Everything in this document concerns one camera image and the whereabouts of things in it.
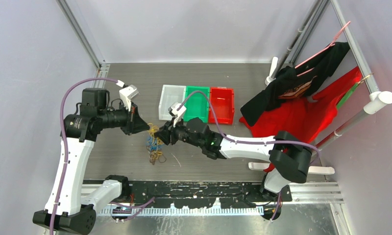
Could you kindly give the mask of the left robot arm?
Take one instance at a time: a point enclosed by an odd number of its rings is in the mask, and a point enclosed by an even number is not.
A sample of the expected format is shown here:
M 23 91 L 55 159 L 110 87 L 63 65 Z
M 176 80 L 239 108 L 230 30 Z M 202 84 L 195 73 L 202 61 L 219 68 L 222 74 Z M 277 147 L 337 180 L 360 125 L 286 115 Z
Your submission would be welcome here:
M 33 215 L 34 224 L 51 232 L 87 235 L 95 225 L 97 213 L 107 204 L 131 198 L 129 180 L 120 175 L 106 177 L 99 188 L 85 198 L 81 197 L 81 189 L 87 161 L 102 130 L 120 128 L 126 135 L 149 130 L 132 101 L 137 93 L 133 85 L 120 89 L 121 101 L 115 109 L 109 105 L 108 90 L 83 90 L 77 113 L 64 118 L 65 136 L 61 141 L 56 179 L 44 209 Z

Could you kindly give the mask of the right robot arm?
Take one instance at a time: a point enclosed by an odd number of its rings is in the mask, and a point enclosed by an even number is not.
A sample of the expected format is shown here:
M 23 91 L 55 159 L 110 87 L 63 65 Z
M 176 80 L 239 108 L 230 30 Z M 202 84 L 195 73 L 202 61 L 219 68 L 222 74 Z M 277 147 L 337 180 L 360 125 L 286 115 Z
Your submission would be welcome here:
M 181 141 L 198 147 L 213 160 L 247 158 L 269 162 L 273 169 L 266 174 L 260 188 L 266 201 L 274 200 L 290 183 L 307 181 L 312 146 L 286 131 L 263 138 L 241 138 L 212 131 L 196 117 L 187 123 L 168 121 L 154 135 L 165 145 Z

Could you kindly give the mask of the white plastic bin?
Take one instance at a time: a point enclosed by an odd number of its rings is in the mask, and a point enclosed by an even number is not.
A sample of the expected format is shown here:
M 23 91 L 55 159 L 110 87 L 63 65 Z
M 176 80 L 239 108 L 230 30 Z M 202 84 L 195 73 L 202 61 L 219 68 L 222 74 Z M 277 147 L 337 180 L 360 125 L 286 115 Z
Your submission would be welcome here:
M 158 105 L 158 119 L 171 120 L 169 107 L 174 103 L 181 103 L 185 98 L 186 86 L 181 85 L 163 85 Z

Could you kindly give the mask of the green plastic bin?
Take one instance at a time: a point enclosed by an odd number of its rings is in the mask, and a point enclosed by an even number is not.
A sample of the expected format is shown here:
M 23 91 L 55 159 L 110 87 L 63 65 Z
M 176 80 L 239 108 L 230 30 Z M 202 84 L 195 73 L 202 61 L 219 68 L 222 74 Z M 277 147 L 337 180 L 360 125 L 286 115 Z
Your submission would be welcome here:
M 207 97 L 210 95 L 210 87 L 187 86 L 185 96 L 187 97 L 194 91 L 201 91 Z M 202 122 L 207 123 L 209 116 L 209 104 L 202 94 L 196 93 L 191 96 L 185 103 L 185 107 L 187 109 L 183 118 L 185 122 L 188 122 L 193 118 L 200 118 Z

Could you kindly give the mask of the red plastic bin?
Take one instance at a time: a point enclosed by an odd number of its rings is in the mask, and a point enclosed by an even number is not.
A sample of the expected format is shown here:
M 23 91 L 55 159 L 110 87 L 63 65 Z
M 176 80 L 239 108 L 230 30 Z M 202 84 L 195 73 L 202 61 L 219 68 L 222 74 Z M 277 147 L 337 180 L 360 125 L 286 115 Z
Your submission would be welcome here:
M 233 124 L 234 120 L 234 90 L 225 87 L 211 87 L 210 99 L 218 124 Z

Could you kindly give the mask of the white rack base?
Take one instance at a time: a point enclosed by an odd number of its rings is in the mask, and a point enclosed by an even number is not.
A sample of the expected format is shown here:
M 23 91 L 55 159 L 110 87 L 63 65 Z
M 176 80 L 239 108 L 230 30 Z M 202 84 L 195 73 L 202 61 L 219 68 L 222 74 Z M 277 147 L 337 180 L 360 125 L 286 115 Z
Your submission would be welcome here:
M 256 171 L 263 171 L 269 166 L 270 163 L 255 163 L 255 162 L 248 163 L 248 168 L 250 170 L 256 170 Z M 310 166 L 308 173 L 315 174 L 315 175 L 333 175 L 335 174 L 335 169 L 333 167 Z

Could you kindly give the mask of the black shirt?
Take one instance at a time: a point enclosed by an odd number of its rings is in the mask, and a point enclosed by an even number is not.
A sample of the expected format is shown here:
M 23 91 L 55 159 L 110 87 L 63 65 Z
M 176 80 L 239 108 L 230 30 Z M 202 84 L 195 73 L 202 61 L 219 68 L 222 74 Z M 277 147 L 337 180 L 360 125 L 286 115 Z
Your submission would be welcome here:
M 263 112 L 274 110 L 288 100 L 312 95 L 334 74 L 349 50 L 347 42 L 335 42 L 297 67 L 284 67 L 275 80 L 241 107 L 243 120 L 252 127 Z

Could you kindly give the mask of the red shirt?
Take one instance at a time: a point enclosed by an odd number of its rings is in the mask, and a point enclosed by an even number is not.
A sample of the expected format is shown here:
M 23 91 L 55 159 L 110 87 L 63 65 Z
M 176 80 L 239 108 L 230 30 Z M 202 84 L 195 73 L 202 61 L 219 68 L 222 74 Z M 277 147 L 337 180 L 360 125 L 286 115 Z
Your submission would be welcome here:
M 362 78 L 358 67 L 350 70 L 332 84 L 311 98 L 302 97 L 283 103 L 279 108 L 264 112 L 257 123 L 248 128 L 255 138 L 274 136 L 279 131 L 287 131 L 299 141 L 311 143 L 318 134 L 328 127 L 338 114 L 337 103 L 352 85 Z

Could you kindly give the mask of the green hanger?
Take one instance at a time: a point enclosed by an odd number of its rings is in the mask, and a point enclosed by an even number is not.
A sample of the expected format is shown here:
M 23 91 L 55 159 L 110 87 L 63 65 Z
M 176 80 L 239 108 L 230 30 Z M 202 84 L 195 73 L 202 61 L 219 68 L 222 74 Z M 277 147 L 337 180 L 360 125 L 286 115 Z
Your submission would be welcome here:
M 352 87 L 343 95 L 343 97 L 339 100 L 339 102 L 336 105 L 337 109 L 340 109 L 348 100 L 349 98 L 353 95 L 353 93 L 356 91 L 359 85 L 365 82 L 366 79 L 368 79 L 373 73 L 370 73 L 363 78 L 361 78 L 359 81 L 356 81 Z

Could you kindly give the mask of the pink hanger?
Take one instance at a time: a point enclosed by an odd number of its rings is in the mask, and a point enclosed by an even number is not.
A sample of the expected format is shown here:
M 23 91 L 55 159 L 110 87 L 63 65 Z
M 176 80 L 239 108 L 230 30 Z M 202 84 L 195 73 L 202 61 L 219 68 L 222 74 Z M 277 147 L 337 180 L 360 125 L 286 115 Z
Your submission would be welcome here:
M 313 56 L 309 57 L 308 59 L 304 60 L 302 63 L 298 64 L 295 66 L 295 69 L 298 69 L 299 67 L 303 66 L 304 64 L 308 63 L 310 60 L 312 60 L 313 58 L 315 58 L 316 56 L 320 55 L 321 53 L 323 53 L 324 51 L 326 51 L 327 49 L 329 49 L 330 47 L 334 46 L 337 39 L 340 37 L 340 35 L 343 33 L 343 31 L 345 30 L 346 27 L 348 27 L 348 25 L 351 23 L 351 21 L 348 21 L 347 23 L 345 23 L 343 25 L 343 27 L 338 31 L 338 33 L 334 36 L 333 40 L 331 43 L 329 43 L 324 49 L 320 50 L 319 52 L 317 52 L 316 54 L 314 54 Z

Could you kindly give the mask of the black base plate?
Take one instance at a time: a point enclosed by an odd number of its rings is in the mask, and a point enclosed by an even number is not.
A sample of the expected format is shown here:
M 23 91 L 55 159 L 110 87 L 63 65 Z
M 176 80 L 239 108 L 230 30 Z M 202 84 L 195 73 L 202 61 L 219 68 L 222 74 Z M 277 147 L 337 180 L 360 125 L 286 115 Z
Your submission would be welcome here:
M 208 209 L 218 201 L 222 209 L 240 209 L 277 201 L 265 194 L 259 182 L 131 181 L 129 187 L 130 194 L 114 202 L 138 206 L 154 198 L 149 207 Z

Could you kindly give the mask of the white rack post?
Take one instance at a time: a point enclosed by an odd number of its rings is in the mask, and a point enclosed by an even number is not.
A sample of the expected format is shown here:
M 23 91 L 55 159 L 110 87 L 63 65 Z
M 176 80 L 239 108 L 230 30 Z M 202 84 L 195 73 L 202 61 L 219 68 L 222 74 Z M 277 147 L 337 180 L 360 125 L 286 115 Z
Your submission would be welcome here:
M 271 65 L 270 65 L 269 75 L 265 79 L 265 85 L 266 86 L 268 86 L 272 81 L 275 80 L 275 78 L 273 77 L 273 74 L 274 74 L 274 72 L 276 70 L 277 64 L 278 64 L 278 58 L 277 57 L 273 57 L 272 61 L 271 61 Z

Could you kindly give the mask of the metal clothes rail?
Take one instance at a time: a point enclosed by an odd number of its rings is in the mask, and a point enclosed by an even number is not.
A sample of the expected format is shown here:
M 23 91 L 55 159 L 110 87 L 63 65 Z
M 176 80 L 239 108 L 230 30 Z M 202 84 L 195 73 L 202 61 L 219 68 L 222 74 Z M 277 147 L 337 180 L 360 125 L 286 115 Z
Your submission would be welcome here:
M 345 28 L 343 31 L 355 61 L 361 71 L 361 74 L 364 76 L 364 82 L 369 92 L 370 102 L 366 104 L 357 114 L 355 114 L 340 127 L 330 133 L 327 137 L 325 137 L 322 141 L 320 141 L 317 144 L 317 148 L 320 151 L 341 137 L 366 117 L 374 115 L 385 106 L 392 104 L 392 92 L 381 91 L 379 89 L 376 79 L 374 78 L 373 73 L 369 68 L 368 62 L 364 57 L 358 41 L 355 39 L 351 29 Z

